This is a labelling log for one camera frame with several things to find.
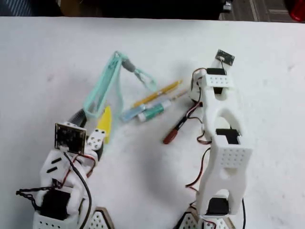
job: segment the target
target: table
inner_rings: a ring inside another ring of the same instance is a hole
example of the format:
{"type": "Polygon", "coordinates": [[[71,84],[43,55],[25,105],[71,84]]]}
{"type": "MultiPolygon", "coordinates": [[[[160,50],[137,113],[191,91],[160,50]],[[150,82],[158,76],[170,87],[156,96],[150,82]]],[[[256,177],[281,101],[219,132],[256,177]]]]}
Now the table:
{"type": "MultiPolygon", "coordinates": [[[[31,228],[33,209],[15,196],[39,186],[55,122],[77,111],[119,50],[165,86],[209,67],[218,49],[236,56],[231,74],[253,134],[245,194],[248,229],[304,225],[305,25],[101,18],[0,18],[0,225],[31,228]]],[[[147,91],[122,70],[125,105],[147,91]]],[[[194,193],[206,149],[190,120],[170,145],[162,138],[191,105],[120,126],[89,179],[118,229],[172,228],[194,193]]],[[[241,228],[242,215],[234,218],[241,228]]]]}

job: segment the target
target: teal glue stick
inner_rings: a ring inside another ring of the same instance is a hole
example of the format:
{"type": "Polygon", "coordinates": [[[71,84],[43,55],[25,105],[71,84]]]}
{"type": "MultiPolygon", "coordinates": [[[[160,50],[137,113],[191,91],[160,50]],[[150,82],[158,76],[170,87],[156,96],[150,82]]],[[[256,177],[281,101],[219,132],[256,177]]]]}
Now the teal glue stick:
{"type": "Polygon", "coordinates": [[[166,108],[168,108],[172,102],[170,100],[165,100],[156,106],[143,111],[142,113],[138,114],[138,118],[141,122],[148,121],[154,118],[156,115],[162,113],[166,108]]]}

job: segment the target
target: pen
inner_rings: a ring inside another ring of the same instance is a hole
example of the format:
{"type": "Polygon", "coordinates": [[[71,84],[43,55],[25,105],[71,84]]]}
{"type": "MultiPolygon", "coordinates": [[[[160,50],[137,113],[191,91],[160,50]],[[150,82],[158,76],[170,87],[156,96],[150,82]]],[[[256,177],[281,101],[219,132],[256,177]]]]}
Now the pen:
{"type": "Polygon", "coordinates": [[[137,107],[137,106],[139,106],[139,105],[141,105],[141,104],[146,104],[146,103],[148,103],[149,101],[151,101],[151,100],[157,98],[157,97],[160,96],[161,94],[165,94],[165,93],[167,93],[167,92],[173,90],[174,88],[176,88],[176,87],[177,87],[179,84],[181,84],[181,83],[182,83],[182,80],[178,80],[178,81],[172,83],[171,85],[168,85],[167,87],[162,88],[161,90],[159,90],[159,91],[157,91],[157,92],[155,92],[155,93],[149,95],[148,97],[146,97],[146,98],[144,98],[144,99],[142,99],[142,100],[140,100],[140,101],[137,101],[137,102],[133,105],[133,107],[137,107]]]}

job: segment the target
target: perforated plastic plate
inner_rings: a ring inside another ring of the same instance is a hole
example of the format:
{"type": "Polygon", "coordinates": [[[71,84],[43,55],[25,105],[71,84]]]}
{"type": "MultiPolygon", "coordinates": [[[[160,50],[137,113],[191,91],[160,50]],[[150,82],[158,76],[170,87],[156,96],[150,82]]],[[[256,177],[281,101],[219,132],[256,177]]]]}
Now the perforated plastic plate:
{"type": "MultiPolygon", "coordinates": [[[[224,219],[209,219],[208,221],[216,223],[216,229],[230,229],[224,219]]],[[[214,224],[204,222],[204,229],[214,229],[214,224]]]]}
{"type": "MultiPolygon", "coordinates": [[[[224,219],[208,219],[210,222],[214,222],[216,224],[215,229],[233,229],[232,227],[229,227],[224,219]]],[[[198,223],[195,220],[194,216],[191,213],[187,213],[181,225],[179,226],[179,229],[198,229],[199,227],[197,226],[198,223]]],[[[214,229],[214,224],[209,223],[209,222],[204,222],[204,228],[203,229],[214,229]]]]}
{"type": "Polygon", "coordinates": [[[205,75],[206,85],[209,87],[233,87],[233,81],[229,75],[205,75]]]}
{"type": "Polygon", "coordinates": [[[179,229],[196,229],[197,221],[191,213],[187,213],[179,227],[179,229]]]}
{"type": "Polygon", "coordinates": [[[96,211],[89,223],[89,229],[109,229],[103,214],[100,211],[96,211]]]}

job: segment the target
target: wire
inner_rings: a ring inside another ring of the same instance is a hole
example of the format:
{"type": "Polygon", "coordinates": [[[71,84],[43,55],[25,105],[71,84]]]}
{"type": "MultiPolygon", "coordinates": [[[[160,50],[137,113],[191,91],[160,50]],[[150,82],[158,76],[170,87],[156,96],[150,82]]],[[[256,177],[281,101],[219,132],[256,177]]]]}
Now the wire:
{"type": "Polygon", "coordinates": [[[35,198],[32,194],[26,194],[26,192],[46,191],[46,190],[52,190],[56,187],[57,187],[57,185],[53,182],[51,187],[34,187],[34,188],[30,188],[30,189],[27,189],[27,188],[19,189],[18,191],[16,191],[16,195],[22,196],[22,197],[30,200],[35,211],[38,211],[41,209],[41,206],[38,206],[36,204],[35,198]]]}
{"type": "Polygon", "coordinates": [[[199,191],[197,189],[195,189],[194,187],[188,187],[188,188],[194,190],[196,193],[199,193],[199,191]]]}
{"type": "Polygon", "coordinates": [[[197,142],[199,142],[199,143],[202,144],[202,145],[211,144],[212,141],[203,141],[203,140],[200,140],[200,138],[202,138],[202,137],[204,136],[204,133],[205,133],[205,131],[203,131],[202,135],[200,135],[200,136],[197,137],[197,142]]]}
{"type": "MultiPolygon", "coordinates": [[[[92,168],[91,168],[91,169],[89,170],[89,172],[87,173],[87,177],[90,177],[90,175],[91,175],[91,173],[92,173],[92,171],[93,171],[93,169],[94,169],[94,167],[95,167],[95,165],[96,165],[94,157],[92,157],[92,156],[90,156],[90,155],[77,154],[77,156],[73,159],[73,163],[77,160],[77,157],[78,157],[78,156],[82,156],[82,157],[91,159],[91,160],[94,162],[92,168]]],[[[69,173],[70,173],[70,170],[68,170],[68,172],[66,173],[64,179],[62,180],[62,183],[61,183],[60,188],[62,188],[63,185],[65,184],[66,179],[67,179],[69,173]]]]}
{"type": "Polygon", "coordinates": [[[69,158],[69,156],[67,155],[66,152],[63,152],[63,154],[65,155],[65,157],[68,159],[70,166],[72,167],[73,171],[76,173],[76,175],[80,178],[82,184],[84,185],[86,191],[87,191],[87,195],[88,195],[88,199],[89,199],[89,205],[88,205],[88,210],[87,210],[87,214],[85,216],[84,221],[81,224],[80,229],[83,229],[88,221],[89,215],[90,215],[90,211],[91,211],[91,206],[92,206],[92,197],[91,197],[91,193],[90,190],[88,188],[88,185],[86,184],[86,181],[84,180],[84,178],[82,177],[82,175],[80,174],[80,172],[78,171],[78,169],[74,166],[73,162],[71,161],[71,159],[69,158]]]}
{"type": "Polygon", "coordinates": [[[242,200],[242,205],[243,205],[243,212],[244,212],[244,223],[243,223],[243,229],[246,227],[246,209],[244,207],[244,198],[242,200]]]}
{"type": "Polygon", "coordinates": [[[200,179],[200,177],[201,177],[201,175],[202,175],[202,172],[203,172],[203,160],[204,160],[204,156],[205,156],[205,154],[206,154],[209,150],[211,150],[210,147],[206,149],[206,151],[204,152],[204,154],[203,154],[203,156],[202,156],[202,159],[201,159],[201,167],[200,167],[200,172],[199,172],[198,177],[196,178],[195,181],[193,181],[193,182],[190,183],[190,184],[187,184],[185,187],[188,187],[188,188],[189,188],[189,187],[195,185],[195,184],[199,181],[199,179],[200,179]]]}
{"type": "Polygon", "coordinates": [[[216,223],[214,223],[214,222],[212,222],[212,221],[207,221],[207,220],[205,220],[205,219],[203,219],[203,220],[204,220],[204,222],[213,224],[213,225],[214,225],[214,228],[213,228],[213,229],[216,229],[216,227],[217,227],[216,223]]]}

